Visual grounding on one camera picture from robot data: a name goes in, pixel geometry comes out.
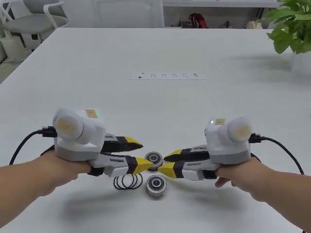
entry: red object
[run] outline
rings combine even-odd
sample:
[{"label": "red object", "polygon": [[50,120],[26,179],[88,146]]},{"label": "red object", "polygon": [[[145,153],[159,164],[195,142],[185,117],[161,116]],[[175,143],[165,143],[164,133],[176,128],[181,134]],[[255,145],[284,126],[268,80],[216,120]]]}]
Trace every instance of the red object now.
[{"label": "red object", "polygon": [[189,19],[194,28],[208,28],[205,22],[204,17],[198,13],[192,13],[189,15]]}]

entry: sticker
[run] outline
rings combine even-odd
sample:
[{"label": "sticker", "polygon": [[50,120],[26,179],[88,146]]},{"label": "sticker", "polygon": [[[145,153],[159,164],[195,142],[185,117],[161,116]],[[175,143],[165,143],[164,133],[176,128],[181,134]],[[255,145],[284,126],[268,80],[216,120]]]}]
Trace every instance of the sticker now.
[{"label": "sticker", "polygon": [[224,125],[225,124],[225,119],[216,119],[215,120],[215,125]]},{"label": "sticker", "polygon": [[98,115],[94,109],[86,109],[86,115],[88,118],[98,118]]},{"label": "sticker", "polygon": [[248,125],[243,125],[237,129],[234,130],[234,135],[238,138],[238,139],[243,139],[245,137],[248,137],[251,133],[250,128],[248,127]]},{"label": "sticker", "polygon": [[59,119],[56,127],[66,134],[73,134],[76,127],[65,119]]}]

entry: forearm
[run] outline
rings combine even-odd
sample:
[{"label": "forearm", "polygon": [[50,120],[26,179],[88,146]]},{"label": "forearm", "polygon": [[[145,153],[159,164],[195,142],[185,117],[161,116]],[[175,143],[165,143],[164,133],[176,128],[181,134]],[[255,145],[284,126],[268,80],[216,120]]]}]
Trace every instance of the forearm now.
[{"label": "forearm", "polygon": [[32,162],[0,168],[0,228],[17,217],[47,189]]},{"label": "forearm", "polygon": [[291,223],[311,232],[311,177],[273,172],[258,196]]}]

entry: green plant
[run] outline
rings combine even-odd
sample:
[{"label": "green plant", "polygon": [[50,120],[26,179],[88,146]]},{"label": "green plant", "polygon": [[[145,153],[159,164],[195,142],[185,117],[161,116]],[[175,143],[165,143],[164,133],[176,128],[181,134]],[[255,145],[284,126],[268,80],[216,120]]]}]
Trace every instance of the green plant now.
[{"label": "green plant", "polygon": [[284,0],[265,18],[276,24],[267,35],[274,41],[277,53],[288,47],[297,54],[311,51],[311,0]]}]

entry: shelf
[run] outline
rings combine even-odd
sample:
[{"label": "shelf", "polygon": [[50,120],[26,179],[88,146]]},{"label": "shelf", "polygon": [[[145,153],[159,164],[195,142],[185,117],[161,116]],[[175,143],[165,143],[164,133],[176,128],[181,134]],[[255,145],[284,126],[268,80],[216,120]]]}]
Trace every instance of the shelf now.
[{"label": "shelf", "polygon": [[179,7],[260,7],[277,8],[279,2],[273,1],[208,1],[208,0],[163,0],[163,6]]}]

